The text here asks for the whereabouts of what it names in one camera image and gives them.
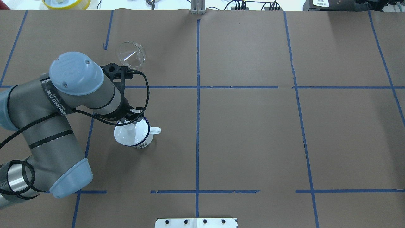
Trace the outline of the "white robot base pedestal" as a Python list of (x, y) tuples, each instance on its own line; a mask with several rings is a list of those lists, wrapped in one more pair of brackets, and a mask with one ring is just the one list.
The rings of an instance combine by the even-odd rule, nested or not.
[(237, 218), (161, 218), (155, 228), (237, 228)]

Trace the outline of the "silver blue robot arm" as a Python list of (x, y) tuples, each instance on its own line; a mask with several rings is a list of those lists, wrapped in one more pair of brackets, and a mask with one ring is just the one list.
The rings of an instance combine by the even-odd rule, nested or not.
[(69, 196), (93, 174), (66, 118), (80, 113), (125, 126), (140, 121), (146, 107), (133, 108), (124, 96), (125, 80), (143, 72), (115, 63), (100, 66), (80, 52), (59, 55), (39, 79), (1, 92), (1, 127), (22, 134), (31, 151), (26, 159), (1, 165), (1, 209), (49, 192)]

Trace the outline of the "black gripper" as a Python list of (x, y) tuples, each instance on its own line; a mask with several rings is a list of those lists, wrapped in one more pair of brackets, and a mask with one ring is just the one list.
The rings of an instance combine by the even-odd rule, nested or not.
[(124, 96), (125, 80), (130, 80), (135, 74), (135, 70), (130, 69), (127, 66), (119, 66), (115, 63), (110, 63), (104, 66), (100, 65), (104, 75), (114, 85), (113, 98), (110, 102), (103, 106), (107, 108), (106, 114), (100, 113), (100, 118), (106, 121), (120, 121), (125, 119), (127, 121), (136, 120), (139, 122), (143, 119), (143, 108), (137, 107), (135, 112), (132, 112), (132, 106), (130, 106), (127, 98)]

